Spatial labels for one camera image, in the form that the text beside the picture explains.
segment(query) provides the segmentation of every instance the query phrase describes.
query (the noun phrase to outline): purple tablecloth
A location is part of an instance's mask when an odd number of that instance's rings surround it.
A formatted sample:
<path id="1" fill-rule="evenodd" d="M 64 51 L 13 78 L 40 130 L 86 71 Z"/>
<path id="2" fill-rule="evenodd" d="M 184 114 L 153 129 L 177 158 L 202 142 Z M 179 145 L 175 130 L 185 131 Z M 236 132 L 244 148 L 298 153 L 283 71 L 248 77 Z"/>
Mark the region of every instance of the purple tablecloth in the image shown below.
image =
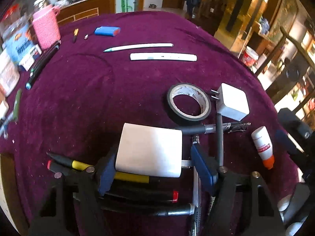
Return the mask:
<path id="1" fill-rule="evenodd" d="M 96 27 L 118 26 L 116 37 L 92 35 Z M 72 43 L 73 31 L 78 40 Z M 193 23 L 167 12 L 131 12 L 83 19 L 60 28 L 60 50 L 47 64 L 34 87 L 25 83 L 18 123 L 9 126 L 9 140 L 0 139 L 1 153 L 14 154 L 19 196 L 30 220 L 53 173 L 47 170 L 47 151 L 95 164 L 105 155 L 125 122 L 157 127 L 174 127 L 163 108 L 170 86 L 189 82 L 205 91 L 227 83 L 243 90 L 252 126 L 245 133 L 224 137 L 224 164 L 238 173 L 259 171 L 276 200 L 290 194 L 297 181 L 296 166 L 275 141 L 280 127 L 277 113 L 257 78 L 220 42 Z M 146 48 L 103 53 L 104 49 L 137 43 L 171 42 L 174 47 Z M 131 52 L 190 53 L 197 62 L 130 61 Z M 215 122 L 215 108 L 203 123 Z M 250 134 L 265 125 L 274 146 L 274 169 L 267 170 L 257 154 Z M 215 155 L 215 135 L 203 135 L 201 145 Z M 184 137 L 183 158 L 189 158 L 190 140 Z M 165 187 L 180 192 L 180 199 L 192 197 L 192 172 L 179 179 L 166 179 Z M 204 210 L 207 195 L 203 194 Z M 105 212 L 114 235 L 187 235 L 190 218 L 158 218 Z"/>

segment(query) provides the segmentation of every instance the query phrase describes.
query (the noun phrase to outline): white marker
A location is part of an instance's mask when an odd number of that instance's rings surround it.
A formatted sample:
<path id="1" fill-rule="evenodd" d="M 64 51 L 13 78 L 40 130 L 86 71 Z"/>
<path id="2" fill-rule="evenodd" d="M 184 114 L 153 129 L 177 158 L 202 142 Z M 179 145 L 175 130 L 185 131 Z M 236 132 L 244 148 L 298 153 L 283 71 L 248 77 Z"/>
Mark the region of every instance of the white marker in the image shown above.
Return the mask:
<path id="1" fill-rule="evenodd" d="M 104 50 L 103 52 L 115 52 L 115 51 L 138 49 L 138 48 L 173 47 L 173 46 L 174 46 L 173 43 L 144 43 L 144 44 L 134 44 L 134 45 L 113 47 L 113 48 Z"/>
<path id="2" fill-rule="evenodd" d="M 131 53 L 130 60 L 182 60 L 197 61 L 197 56 L 183 53 Z"/>

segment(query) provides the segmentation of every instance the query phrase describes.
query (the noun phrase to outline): orange bottle cap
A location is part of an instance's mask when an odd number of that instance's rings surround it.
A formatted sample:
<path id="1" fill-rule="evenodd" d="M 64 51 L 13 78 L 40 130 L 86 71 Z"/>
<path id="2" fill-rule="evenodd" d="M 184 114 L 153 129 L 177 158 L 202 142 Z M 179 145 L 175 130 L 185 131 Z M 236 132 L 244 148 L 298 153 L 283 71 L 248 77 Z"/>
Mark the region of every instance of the orange bottle cap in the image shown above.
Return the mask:
<path id="1" fill-rule="evenodd" d="M 275 162 L 275 157 L 272 155 L 270 156 L 270 158 L 268 158 L 267 160 L 263 160 L 262 161 L 264 166 L 267 168 L 267 169 L 272 169 L 273 168 L 273 164 Z"/>

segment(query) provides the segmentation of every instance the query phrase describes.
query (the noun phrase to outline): white glue bottle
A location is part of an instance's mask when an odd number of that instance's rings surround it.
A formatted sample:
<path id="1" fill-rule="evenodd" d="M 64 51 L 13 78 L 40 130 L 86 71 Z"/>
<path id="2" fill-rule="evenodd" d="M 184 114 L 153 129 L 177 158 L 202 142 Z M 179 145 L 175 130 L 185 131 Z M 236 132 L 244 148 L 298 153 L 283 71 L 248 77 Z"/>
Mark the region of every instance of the white glue bottle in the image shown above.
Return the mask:
<path id="1" fill-rule="evenodd" d="M 252 139 L 257 148 L 258 154 L 267 169 L 272 169 L 275 158 L 272 152 L 272 143 L 267 128 L 262 126 L 252 133 Z"/>

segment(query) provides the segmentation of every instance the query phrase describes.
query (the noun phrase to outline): white charger block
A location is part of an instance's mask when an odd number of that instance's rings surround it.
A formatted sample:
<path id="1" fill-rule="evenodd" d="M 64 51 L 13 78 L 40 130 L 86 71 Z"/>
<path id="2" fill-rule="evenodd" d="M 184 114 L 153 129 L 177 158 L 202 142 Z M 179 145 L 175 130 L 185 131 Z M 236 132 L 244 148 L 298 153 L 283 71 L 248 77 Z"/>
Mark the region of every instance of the white charger block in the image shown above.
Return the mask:
<path id="1" fill-rule="evenodd" d="M 244 91 L 222 83 L 218 89 L 218 100 L 216 102 L 217 113 L 222 116 L 240 121 L 249 114 L 246 94 Z"/>
<path id="2" fill-rule="evenodd" d="M 138 175 L 179 177 L 182 131 L 125 123 L 115 167 Z"/>

